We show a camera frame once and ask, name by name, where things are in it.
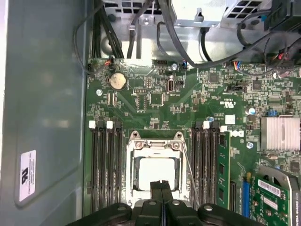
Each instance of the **white label sticker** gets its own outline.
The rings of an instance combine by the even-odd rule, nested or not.
[[[258,180],[258,186],[259,187],[262,187],[263,189],[273,193],[274,195],[277,195],[279,197],[281,197],[281,191],[280,189],[272,186],[272,185],[269,185],[268,183],[265,183],[263,182],[262,180]]]
[[[36,150],[21,154],[19,201],[34,193],[36,187]]]
[[[267,199],[266,197],[263,198],[263,202],[270,207],[274,208],[275,210],[278,210],[278,205],[274,202],[272,202],[270,199]]]

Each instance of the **mounting screw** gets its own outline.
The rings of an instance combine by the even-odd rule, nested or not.
[[[135,147],[136,148],[142,148],[143,144],[141,141],[138,141],[136,144],[135,144]]]
[[[123,211],[123,210],[126,210],[126,208],[124,206],[121,206],[121,207],[118,207],[117,210]]]
[[[178,206],[178,205],[180,205],[180,202],[178,200],[174,200],[173,205]]]
[[[149,21],[148,18],[144,18],[143,22],[144,22],[145,25],[149,25],[150,24],[150,21]]]
[[[204,206],[204,209],[207,210],[207,211],[212,211],[213,208],[211,206]]]
[[[247,147],[248,149],[251,149],[251,148],[254,147],[254,144],[253,144],[252,142],[248,142],[248,143],[246,144],[246,147]]]
[[[99,97],[103,94],[103,91],[101,89],[96,90],[96,95]]]
[[[173,147],[173,149],[179,149],[180,148],[180,145],[179,145],[179,143],[173,143],[172,144],[172,147]]]
[[[171,65],[171,70],[175,71],[178,69],[178,65],[176,63]]]

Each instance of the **aluminum heatsink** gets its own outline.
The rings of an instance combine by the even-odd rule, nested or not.
[[[262,151],[300,151],[300,118],[261,118]]]

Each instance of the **blue pcie slot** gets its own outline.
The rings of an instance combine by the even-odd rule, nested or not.
[[[242,196],[242,215],[250,218],[250,183],[247,181],[243,181]]]

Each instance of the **black ram slot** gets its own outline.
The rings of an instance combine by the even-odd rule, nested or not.
[[[216,204],[217,188],[217,145],[219,130],[216,128],[203,129],[192,127],[191,138],[191,167],[199,196],[200,205]],[[196,208],[194,191],[191,188],[190,201]]]
[[[99,164],[98,164],[98,128],[92,130],[92,170],[91,170],[91,186],[92,186],[92,196],[91,196],[91,211],[95,212],[99,209],[98,200],[98,185],[99,185]]]
[[[99,208],[106,207],[106,128],[103,121],[99,122]]]
[[[236,212],[236,183],[230,181],[230,211]]]
[[[116,148],[115,148],[115,203],[121,202],[121,186],[122,186],[122,126],[121,122],[115,123],[115,140],[116,140]]]
[[[114,201],[114,129],[107,129],[107,154],[108,154],[108,200],[107,206]]]

